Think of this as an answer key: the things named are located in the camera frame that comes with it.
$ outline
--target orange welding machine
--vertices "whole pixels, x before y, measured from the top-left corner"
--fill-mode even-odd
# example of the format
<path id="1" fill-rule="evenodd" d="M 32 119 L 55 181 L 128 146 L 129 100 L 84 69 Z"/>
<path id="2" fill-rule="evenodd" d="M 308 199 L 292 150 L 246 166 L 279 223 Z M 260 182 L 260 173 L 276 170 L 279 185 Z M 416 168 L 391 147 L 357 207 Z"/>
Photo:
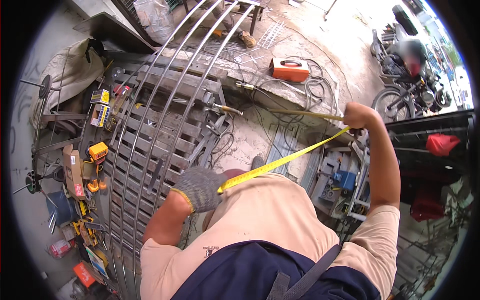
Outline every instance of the orange welding machine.
<path id="1" fill-rule="evenodd" d="M 306 60 L 272 58 L 270 62 L 272 77 L 293 82 L 302 82 L 309 75 Z"/>

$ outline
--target hand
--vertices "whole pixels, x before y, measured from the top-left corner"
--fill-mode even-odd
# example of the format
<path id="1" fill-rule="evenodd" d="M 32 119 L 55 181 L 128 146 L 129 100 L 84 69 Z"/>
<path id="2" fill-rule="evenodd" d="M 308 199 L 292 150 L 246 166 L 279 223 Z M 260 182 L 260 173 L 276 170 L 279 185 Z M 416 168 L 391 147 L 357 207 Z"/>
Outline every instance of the hand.
<path id="1" fill-rule="evenodd" d="M 227 180 L 224 174 L 216 174 L 210 169 L 193 167 L 183 172 L 171 192 L 183 196 L 190 206 L 190 212 L 207 212 L 222 202 L 217 190 Z"/>
<path id="2" fill-rule="evenodd" d="M 377 120 L 380 115 L 368 106 L 357 102 L 348 102 L 345 108 L 343 123 L 353 129 L 369 129 L 372 122 Z"/>

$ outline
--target gray work glove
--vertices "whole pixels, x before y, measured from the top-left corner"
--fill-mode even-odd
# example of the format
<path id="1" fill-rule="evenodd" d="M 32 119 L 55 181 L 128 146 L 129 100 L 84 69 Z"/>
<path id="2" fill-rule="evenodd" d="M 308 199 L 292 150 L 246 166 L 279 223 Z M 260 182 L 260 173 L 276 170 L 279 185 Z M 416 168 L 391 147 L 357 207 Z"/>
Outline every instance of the gray work glove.
<path id="1" fill-rule="evenodd" d="M 217 190 L 227 181 L 224 174 L 216 174 L 210 169 L 193 167 L 183 172 L 171 191 L 178 192 L 190 205 L 190 211 L 207 212 L 222 202 Z"/>

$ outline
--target sneaker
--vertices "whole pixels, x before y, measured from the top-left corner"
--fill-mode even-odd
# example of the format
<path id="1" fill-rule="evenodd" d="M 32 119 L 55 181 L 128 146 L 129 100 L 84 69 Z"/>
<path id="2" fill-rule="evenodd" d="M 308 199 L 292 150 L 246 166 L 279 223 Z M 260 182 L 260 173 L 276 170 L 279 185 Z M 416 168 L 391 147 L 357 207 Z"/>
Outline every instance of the sneaker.
<path id="1" fill-rule="evenodd" d="M 253 36 L 251 36 L 248 31 L 241 31 L 239 33 L 239 38 L 245 43 L 247 48 L 253 48 L 257 44 Z"/>
<path id="2" fill-rule="evenodd" d="M 253 158 L 252 167 L 250 168 L 250 170 L 254 170 L 264 165 L 265 165 L 264 159 L 261 156 L 257 155 Z"/>

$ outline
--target peach t-shirt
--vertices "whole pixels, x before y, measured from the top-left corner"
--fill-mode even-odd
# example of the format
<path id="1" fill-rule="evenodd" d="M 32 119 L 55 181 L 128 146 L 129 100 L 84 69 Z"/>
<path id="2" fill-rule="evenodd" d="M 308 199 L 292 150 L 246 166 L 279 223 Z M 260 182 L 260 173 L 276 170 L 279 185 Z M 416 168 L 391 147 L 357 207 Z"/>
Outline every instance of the peach t-shirt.
<path id="1" fill-rule="evenodd" d="M 195 269 L 225 246 L 265 240 L 317 262 L 338 236 L 316 216 L 305 190 L 285 176 L 266 173 L 223 194 L 207 230 L 185 250 L 147 240 L 140 254 L 142 300 L 170 299 Z M 332 266 L 362 272 L 384 300 L 396 272 L 400 212 L 384 205 L 372 211 Z"/>

